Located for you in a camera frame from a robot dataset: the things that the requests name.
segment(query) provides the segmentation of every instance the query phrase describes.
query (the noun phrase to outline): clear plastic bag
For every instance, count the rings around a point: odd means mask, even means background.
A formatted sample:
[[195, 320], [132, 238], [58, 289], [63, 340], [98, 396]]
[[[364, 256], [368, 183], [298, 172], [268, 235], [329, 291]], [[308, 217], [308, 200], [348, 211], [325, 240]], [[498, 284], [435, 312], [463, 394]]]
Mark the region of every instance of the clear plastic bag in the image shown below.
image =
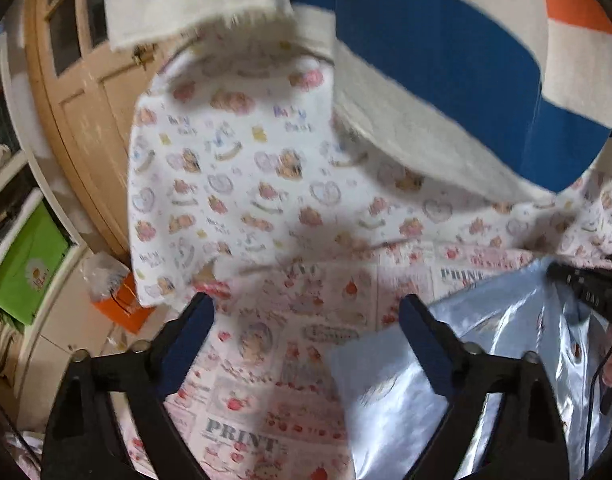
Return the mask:
[[81, 262], [80, 271], [90, 301], [99, 303], [117, 293], [130, 269], [110, 254], [97, 253]]

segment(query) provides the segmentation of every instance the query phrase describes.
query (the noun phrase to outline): metal screw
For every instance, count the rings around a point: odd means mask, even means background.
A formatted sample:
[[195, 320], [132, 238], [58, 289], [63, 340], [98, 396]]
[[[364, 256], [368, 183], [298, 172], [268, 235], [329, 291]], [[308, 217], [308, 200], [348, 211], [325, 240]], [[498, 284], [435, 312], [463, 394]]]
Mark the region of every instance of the metal screw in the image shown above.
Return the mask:
[[150, 341], [146, 341], [145, 339], [139, 339], [138, 341], [135, 341], [131, 346], [131, 350], [135, 352], [135, 354], [140, 354], [142, 352], [147, 351], [148, 349], [150, 349]]
[[484, 349], [481, 348], [477, 343], [473, 343], [472, 341], [468, 341], [464, 343], [464, 350], [469, 354], [478, 355], [483, 354]]
[[74, 363], [81, 363], [84, 359], [87, 359], [89, 357], [90, 357], [90, 354], [88, 353], [88, 350], [84, 350], [82, 348], [80, 350], [73, 352], [73, 354], [70, 356], [70, 360], [73, 361]]
[[539, 359], [539, 354], [537, 354], [537, 352], [533, 352], [532, 350], [527, 351], [523, 355], [523, 359], [533, 364], [537, 364], [538, 362], [541, 361], [541, 359]]

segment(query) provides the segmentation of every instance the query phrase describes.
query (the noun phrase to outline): door panel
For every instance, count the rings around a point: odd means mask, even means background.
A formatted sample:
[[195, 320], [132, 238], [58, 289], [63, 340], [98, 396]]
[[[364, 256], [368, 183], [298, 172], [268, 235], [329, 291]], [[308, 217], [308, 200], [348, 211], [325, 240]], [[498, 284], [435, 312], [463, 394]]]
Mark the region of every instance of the door panel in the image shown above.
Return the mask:
[[[44, 92], [50, 107], [50, 116], [40, 113], [42, 123], [50, 123], [45, 129], [68, 179], [78, 180], [73, 189], [78, 195], [85, 189], [84, 207], [94, 206], [91, 218], [123, 256], [129, 250], [126, 175], [134, 105], [163, 54], [145, 46], [136, 63], [132, 52], [111, 52], [103, 0], [33, 0], [29, 9], [35, 37], [28, 43], [37, 50], [43, 86], [33, 93]], [[27, 57], [30, 66], [33, 56]]]

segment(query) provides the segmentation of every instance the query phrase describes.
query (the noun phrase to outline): white wall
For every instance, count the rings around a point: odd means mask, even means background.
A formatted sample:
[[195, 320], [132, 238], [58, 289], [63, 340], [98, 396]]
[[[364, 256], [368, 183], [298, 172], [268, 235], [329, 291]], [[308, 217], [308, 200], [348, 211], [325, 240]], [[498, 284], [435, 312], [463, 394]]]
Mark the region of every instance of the white wall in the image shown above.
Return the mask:
[[20, 127], [26, 129], [26, 136], [32, 144], [33, 153], [35, 153], [42, 173], [70, 221], [94, 252], [108, 252], [108, 245], [97, 232], [92, 220], [68, 184], [68, 180], [44, 135], [28, 77], [26, 53], [24, 52], [23, 13], [24, 0], [16, 0], [4, 19], [4, 30], [8, 35], [8, 63], [12, 91], [20, 115]]

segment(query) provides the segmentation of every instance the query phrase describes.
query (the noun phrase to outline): baby print cloth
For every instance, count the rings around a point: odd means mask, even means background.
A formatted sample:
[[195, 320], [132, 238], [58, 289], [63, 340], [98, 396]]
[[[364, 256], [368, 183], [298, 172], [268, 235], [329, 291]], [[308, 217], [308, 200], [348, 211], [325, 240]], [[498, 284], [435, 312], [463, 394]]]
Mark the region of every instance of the baby print cloth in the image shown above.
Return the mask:
[[289, 44], [187, 49], [138, 102], [129, 218], [140, 302], [410, 238], [602, 258], [612, 178], [587, 171], [538, 203], [490, 203], [416, 174], [332, 115], [333, 68]]
[[332, 102], [345, 123], [407, 168], [496, 202], [549, 200], [593, 162], [612, 174], [612, 139], [602, 150], [612, 130], [612, 23], [596, 0], [106, 0], [106, 8], [115, 46], [215, 20], [254, 30], [292, 11], [286, 39], [334, 61]]
[[[429, 304], [476, 280], [523, 267], [532, 258], [521, 250], [411, 242], [360, 257], [303, 261], [207, 284], [202, 289], [215, 299], [215, 323], [179, 391], [164, 406], [212, 480], [353, 480], [353, 463], [357, 478], [364, 478], [367, 454], [361, 443], [378, 438], [379, 432], [370, 428], [369, 434], [361, 433], [365, 428], [352, 413], [344, 422], [324, 358], [361, 335], [384, 328], [396, 332], [399, 301], [406, 294], [417, 294]], [[605, 260], [571, 260], [577, 266], [610, 266]], [[514, 339], [512, 331], [501, 330], [501, 316], [487, 314], [483, 308], [454, 308], [438, 316], [458, 333], [471, 327], [468, 336], [479, 341], [498, 338], [497, 351], [504, 353], [505, 343]], [[556, 314], [540, 318], [531, 311], [520, 336], [536, 334], [543, 340], [538, 349], [544, 358], [564, 363], [559, 382], [554, 381], [560, 400], [570, 389], [566, 372], [589, 380], [602, 335], [601, 328], [593, 332], [596, 326], [571, 317], [559, 324]], [[561, 352], [553, 337], [558, 330], [564, 333]], [[586, 349], [587, 358], [574, 358]], [[582, 434], [587, 392], [577, 388], [572, 402], [560, 404], [567, 434]], [[595, 402], [597, 413], [598, 396]], [[436, 402], [431, 407], [440, 413], [443, 406]], [[118, 415], [135, 468], [154, 476], [129, 410]], [[595, 416], [593, 427], [598, 424]], [[487, 433], [484, 427], [481, 438]], [[406, 446], [419, 448], [428, 433], [409, 436]], [[591, 442], [596, 452], [604, 446], [594, 430]], [[574, 473], [581, 466], [579, 445], [578, 438], [569, 439]], [[396, 456], [396, 448], [372, 447], [370, 456], [390, 453], [393, 466], [405, 460]]]

